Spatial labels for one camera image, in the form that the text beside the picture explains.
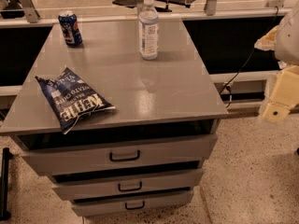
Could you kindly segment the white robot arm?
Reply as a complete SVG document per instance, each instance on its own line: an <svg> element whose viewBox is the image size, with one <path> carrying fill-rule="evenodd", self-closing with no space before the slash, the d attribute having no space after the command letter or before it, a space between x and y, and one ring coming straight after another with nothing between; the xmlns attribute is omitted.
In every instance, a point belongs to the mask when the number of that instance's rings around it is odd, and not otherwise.
<svg viewBox="0 0 299 224"><path fill-rule="evenodd" d="M265 99L259 114L263 120L280 123L299 104L299 2L254 44L254 48L275 52L284 67L267 79Z"/></svg>

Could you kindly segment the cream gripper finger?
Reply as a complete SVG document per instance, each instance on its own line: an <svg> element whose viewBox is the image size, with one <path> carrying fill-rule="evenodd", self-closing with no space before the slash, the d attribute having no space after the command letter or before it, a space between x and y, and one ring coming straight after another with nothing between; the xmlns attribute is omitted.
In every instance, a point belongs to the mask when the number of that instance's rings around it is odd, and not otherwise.
<svg viewBox="0 0 299 224"><path fill-rule="evenodd" d="M264 96L260 118L281 123L299 104L299 66L290 65L271 75L266 81Z"/></svg>

